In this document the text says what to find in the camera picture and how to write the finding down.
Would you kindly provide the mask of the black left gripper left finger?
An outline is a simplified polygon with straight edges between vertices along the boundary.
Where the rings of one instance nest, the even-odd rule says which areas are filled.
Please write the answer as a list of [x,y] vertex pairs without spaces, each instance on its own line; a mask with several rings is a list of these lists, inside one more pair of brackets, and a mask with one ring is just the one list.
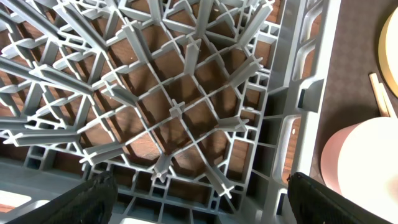
[[104,171],[43,206],[9,221],[12,224],[107,224],[117,201],[118,186]]

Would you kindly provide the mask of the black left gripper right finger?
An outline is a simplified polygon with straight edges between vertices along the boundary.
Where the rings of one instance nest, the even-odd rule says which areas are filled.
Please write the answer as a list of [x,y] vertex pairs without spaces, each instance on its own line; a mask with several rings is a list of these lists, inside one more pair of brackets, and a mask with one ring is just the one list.
[[383,224],[363,209],[302,172],[289,176],[287,197],[297,223]]

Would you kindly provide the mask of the pink bowl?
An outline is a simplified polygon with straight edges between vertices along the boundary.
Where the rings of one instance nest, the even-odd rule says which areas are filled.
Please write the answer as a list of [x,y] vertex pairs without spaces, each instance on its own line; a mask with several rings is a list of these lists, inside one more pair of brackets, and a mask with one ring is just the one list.
[[397,223],[397,119],[378,117],[337,131],[323,148],[320,170],[327,187]]

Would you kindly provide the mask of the yellow plate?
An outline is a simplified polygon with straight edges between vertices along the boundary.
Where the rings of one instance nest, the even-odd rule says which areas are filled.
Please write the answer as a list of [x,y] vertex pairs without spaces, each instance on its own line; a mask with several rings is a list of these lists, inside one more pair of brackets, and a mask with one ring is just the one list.
[[378,43],[378,59],[382,76],[397,96],[397,8],[385,21]]

